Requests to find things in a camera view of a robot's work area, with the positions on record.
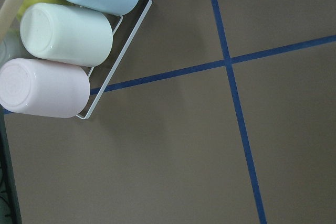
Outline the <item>mint green cup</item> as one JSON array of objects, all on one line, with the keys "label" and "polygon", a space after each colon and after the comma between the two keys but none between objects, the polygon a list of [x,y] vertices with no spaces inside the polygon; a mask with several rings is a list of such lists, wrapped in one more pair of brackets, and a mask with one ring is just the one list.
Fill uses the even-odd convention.
[{"label": "mint green cup", "polygon": [[20,21],[20,37],[33,56],[85,67],[103,63],[113,32],[101,12],[49,3],[29,7]]}]

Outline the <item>pink cup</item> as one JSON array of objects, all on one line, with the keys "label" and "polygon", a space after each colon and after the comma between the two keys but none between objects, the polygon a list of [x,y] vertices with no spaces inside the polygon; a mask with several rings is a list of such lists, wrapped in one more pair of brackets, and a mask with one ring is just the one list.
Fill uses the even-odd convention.
[{"label": "pink cup", "polygon": [[1,106],[11,112],[71,118],[89,96],[90,82],[79,66],[18,58],[1,67]]}]

